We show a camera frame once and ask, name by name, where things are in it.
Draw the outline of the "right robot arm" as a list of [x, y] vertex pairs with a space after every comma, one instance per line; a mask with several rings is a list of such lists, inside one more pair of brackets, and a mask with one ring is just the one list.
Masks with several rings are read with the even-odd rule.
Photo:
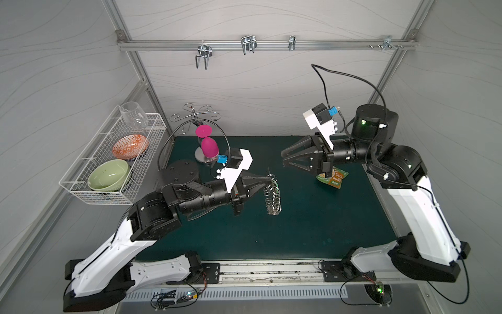
[[383, 105], [361, 105], [347, 139], [334, 137], [332, 110], [324, 104], [303, 116], [315, 134], [283, 150], [283, 164], [313, 175], [329, 175], [341, 164], [365, 164], [410, 228], [393, 242], [351, 249], [342, 260], [341, 273], [354, 279], [369, 272], [398, 271], [418, 281], [455, 282], [461, 271], [459, 261], [467, 258], [470, 247], [454, 235], [444, 218], [420, 154], [393, 144], [398, 114]]

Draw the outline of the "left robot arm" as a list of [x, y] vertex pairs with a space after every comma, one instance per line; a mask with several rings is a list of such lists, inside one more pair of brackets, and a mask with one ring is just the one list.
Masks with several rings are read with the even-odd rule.
[[235, 183], [202, 183], [195, 162], [178, 160], [160, 171], [163, 187], [135, 202], [112, 236], [87, 259], [65, 265], [64, 312], [101, 311], [149, 285], [200, 279], [204, 269], [196, 252], [169, 260], [137, 262], [136, 256], [182, 226], [181, 215], [196, 219], [220, 206], [239, 215], [244, 203], [273, 184], [271, 176], [240, 172]]

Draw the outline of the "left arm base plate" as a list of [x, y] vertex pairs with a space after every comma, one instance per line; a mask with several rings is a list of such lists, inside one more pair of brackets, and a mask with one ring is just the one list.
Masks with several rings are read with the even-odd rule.
[[189, 268], [182, 268], [188, 276], [182, 281], [166, 281], [166, 285], [215, 285], [220, 280], [220, 263], [203, 263], [200, 269], [190, 272]]

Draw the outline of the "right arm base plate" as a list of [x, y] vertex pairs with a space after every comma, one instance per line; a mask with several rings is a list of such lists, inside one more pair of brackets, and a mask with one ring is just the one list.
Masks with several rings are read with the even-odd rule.
[[319, 260], [317, 268], [324, 282], [344, 283], [356, 281], [371, 281], [370, 273], [360, 272], [350, 262]]

